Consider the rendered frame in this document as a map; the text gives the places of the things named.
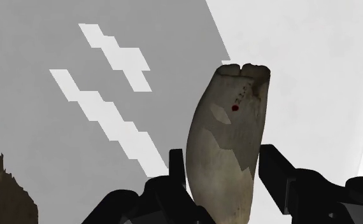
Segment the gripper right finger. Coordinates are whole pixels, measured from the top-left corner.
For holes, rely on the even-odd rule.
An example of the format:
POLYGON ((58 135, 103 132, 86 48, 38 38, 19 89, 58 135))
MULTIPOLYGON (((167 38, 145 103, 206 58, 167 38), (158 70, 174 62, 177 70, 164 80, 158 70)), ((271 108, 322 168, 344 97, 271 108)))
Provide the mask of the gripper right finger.
POLYGON ((262 144, 259 178, 291 224, 363 224, 363 176, 343 186, 319 172, 295 168, 272 144, 262 144))

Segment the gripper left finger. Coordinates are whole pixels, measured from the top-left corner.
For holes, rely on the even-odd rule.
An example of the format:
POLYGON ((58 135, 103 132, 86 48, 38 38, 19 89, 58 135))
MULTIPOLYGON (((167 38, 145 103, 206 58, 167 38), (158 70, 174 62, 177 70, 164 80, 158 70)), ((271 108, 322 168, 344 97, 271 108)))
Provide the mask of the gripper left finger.
POLYGON ((216 224, 186 190, 181 149, 169 151, 169 174, 146 181, 142 194, 132 190, 108 193, 82 224, 216 224))

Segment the beige tooth-shaped object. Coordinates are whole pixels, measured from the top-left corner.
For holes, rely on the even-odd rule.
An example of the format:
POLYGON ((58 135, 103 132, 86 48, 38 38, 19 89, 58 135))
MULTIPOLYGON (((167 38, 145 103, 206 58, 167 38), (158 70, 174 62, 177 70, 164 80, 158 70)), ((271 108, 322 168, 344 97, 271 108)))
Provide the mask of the beige tooth-shaped object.
POLYGON ((250 221, 270 78, 263 65, 222 65, 194 112, 186 145, 187 179, 193 200, 216 224, 250 221))

